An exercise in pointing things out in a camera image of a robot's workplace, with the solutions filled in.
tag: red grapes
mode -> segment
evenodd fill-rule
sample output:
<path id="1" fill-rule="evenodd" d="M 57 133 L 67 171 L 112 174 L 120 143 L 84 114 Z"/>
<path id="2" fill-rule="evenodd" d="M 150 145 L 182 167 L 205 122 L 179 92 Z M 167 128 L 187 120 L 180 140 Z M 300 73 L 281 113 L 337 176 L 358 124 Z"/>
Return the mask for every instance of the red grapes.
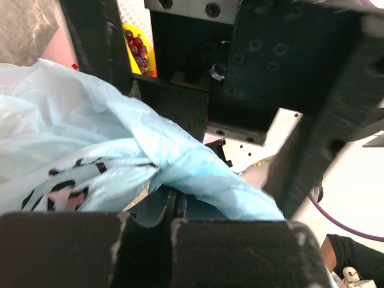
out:
<path id="1" fill-rule="evenodd" d="M 146 75 L 149 67 L 149 60 L 146 57 L 148 50 L 143 44 L 143 40 L 140 36 L 140 34 L 137 34 L 135 37 L 131 30 L 124 31 L 124 37 L 128 42 L 129 50 L 131 51 L 137 66 L 139 67 L 140 72 L 143 75 Z"/>
<path id="2" fill-rule="evenodd" d="M 137 47 L 135 45 L 130 45 L 130 50 L 131 50 L 131 53 L 132 55 L 135 57 L 137 56 L 137 53 L 139 52 L 139 50 L 137 49 Z"/>
<path id="3" fill-rule="evenodd" d="M 143 40 L 140 37 L 136 37 L 133 39 L 132 44 L 139 49 L 143 46 Z"/>
<path id="4" fill-rule="evenodd" d="M 143 75 L 146 75 L 146 68 L 145 67 L 140 67 L 140 72 L 143 74 Z"/>
<path id="5" fill-rule="evenodd" d="M 133 33 L 131 30 L 125 30 L 124 31 L 125 39 L 127 39 L 128 43 L 131 42 L 134 38 Z"/>
<path id="6" fill-rule="evenodd" d="M 134 58 L 136 63 L 137 63 L 137 66 L 141 67 L 143 65 L 143 59 L 140 58 L 140 57 L 135 57 Z"/>
<path id="7" fill-rule="evenodd" d="M 143 67 L 148 67 L 149 66 L 149 60 L 148 59 L 146 59 L 146 58 L 144 58 L 143 59 Z"/>

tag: cable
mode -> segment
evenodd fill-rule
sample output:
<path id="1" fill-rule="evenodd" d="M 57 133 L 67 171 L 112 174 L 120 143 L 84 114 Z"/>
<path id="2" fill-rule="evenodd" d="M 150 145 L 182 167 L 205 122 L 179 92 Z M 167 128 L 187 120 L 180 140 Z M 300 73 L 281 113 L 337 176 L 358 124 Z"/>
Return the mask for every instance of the cable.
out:
<path id="1" fill-rule="evenodd" d="M 369 235 L 369 234 L 365 234 L 365 233 L 362 233 L 360 231 L 357 231 L 355 229 L 352 229 L 342 223 L 340 223 L 339 221 L 337 221 L 336 219 L 334 219 L 333 217 L 331 217 L 327 212 L 325 212 L 325 210 L 318 204 L 318 202 L 313 198 L 313 196 L 311 194 L 308 195 L 309 199 L 311 200 L 311 202 L 313 203 L 313 205 L 317 208 L 317 210 L 320 211 L 321 214 L 323 214 L 323 216 L 325 218 L 327 218 L 330 222 L 334 223 L 336 226 L 342 228 L 343 230 L 349 232 L 349 233 L 352 233 L 356 236 L 359 236 L 359 237 L 363 237 L 363 238 L 366 238 L 366 239 L 369 239 L 369 240 L 373 240 L 373 241 L 377 241 L 377 242 L 384 242 L 384 237 L 379 237 L 379 236 L 373 236 L 373 235 Z"/>

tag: light blue plastic bag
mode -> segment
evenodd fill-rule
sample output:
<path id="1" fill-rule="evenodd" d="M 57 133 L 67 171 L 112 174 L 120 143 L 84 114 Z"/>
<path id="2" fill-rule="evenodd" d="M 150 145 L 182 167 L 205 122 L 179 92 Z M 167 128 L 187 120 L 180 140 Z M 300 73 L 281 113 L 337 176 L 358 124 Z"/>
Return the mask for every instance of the light blue plastic bag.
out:
<path id="1" fill-rule="evenodd" d="M 5 65 L 0 101 L 2 214 L 65 210 L 68 190 L 50 193 L 71 180 L 70 195 L 87 189 L 78 211 L 121 211 L 150 183 L 150 192 L 169 185 L 230 219 L 284 219 L 210 149 L 96 77 L 45 60 Z"/>

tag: grape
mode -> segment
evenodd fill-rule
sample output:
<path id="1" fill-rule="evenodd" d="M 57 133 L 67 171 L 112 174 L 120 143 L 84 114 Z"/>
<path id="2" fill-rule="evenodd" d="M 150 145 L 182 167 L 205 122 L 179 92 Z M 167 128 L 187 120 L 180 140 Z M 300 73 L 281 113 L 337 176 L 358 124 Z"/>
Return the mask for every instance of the grape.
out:
<path id="1" fill-rule="evenodd" d="M 134 38 L 131 30 L 125 30 L 124 36 L 125 36 L 125 39 L 127 39 L 128 43 L 130 43 Z"/>
<path id="2" fill-rule="evenodd" d="M 143 59 L 140 58 L 140 57 L 135 57 L 134 58 L 136 63 L 137 63 L 137 66 L 141 67 L 143 65 Z"/>
<path id="3" fill-rule="evenodd" d="M 143 40 L 140 37 L 136 37 L 133 39 L 132 44 L 139 49 L 143 46 Z"/>
<path id="4" fill-rule="evenodd" d="M 146 75 L 146 68 L 145 68 L 145 67 L 140 67 L 140 72 L 141 72 L 143 75 Z"/>
<path id="5" fill-rule="evenodd" d="M 144 59 L 146 56 L 146 53 L 144 51 L 140 51 L 139 54 L 138 54 L 138 57 Z"/>
<path id="6" fill-rule="evenodd" d="M 137 47 L 135 45 L 130 45 L 130 50 L 131 50 L 131 53 L 134 57 L 137 56 L 137 53 L 139 50 L 137 49 Z"/>
<path id="7" fill-rule="evenodd" d="M 144 58 L 143 59 L 143 67 L 148 67 L 149 66 L 149 60 L 148 59 L 146 59 L 146 58 Z"/>
<path id="8" fill-rule="evenodd" d="M 148 50 L 147 50 L 147 48 L 146 48 L 146 46 L 144 44 L 141 46 L 141 48 L 139 50 L 140 51 L 144 51 L 145 54 L 148 54 Z"/>

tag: machine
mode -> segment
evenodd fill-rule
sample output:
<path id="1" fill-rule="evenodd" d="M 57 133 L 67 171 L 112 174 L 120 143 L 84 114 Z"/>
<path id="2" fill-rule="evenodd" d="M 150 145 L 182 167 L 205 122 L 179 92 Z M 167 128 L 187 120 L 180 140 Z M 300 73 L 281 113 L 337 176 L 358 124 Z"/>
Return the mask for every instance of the machine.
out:
<path id="1" fill-rule="evenodd" d="M 154 78 L 131 72 L 115 0 L 60 3 L 82 72 L 198 140 L 209 132 L 262 145 L 279 108 L 302 113 L 263 188 L 287 219 L 343 146 L 378 121 L 384 15 L 370 5 L 145 0 Z M 231 222 L 193 197 L 160 190 L 126 214 L 3 217 L 0 247 L 20 229 L 29 239 L 0 254 L 12 261 L 32 251 L 25 267 L 44 271 L 8 269 L 6 283 L 24 275 L 25 287 L 329 287 L 317 242 L 301 224 Z M 54 254 L 41 255 L 42 246 Z"/>

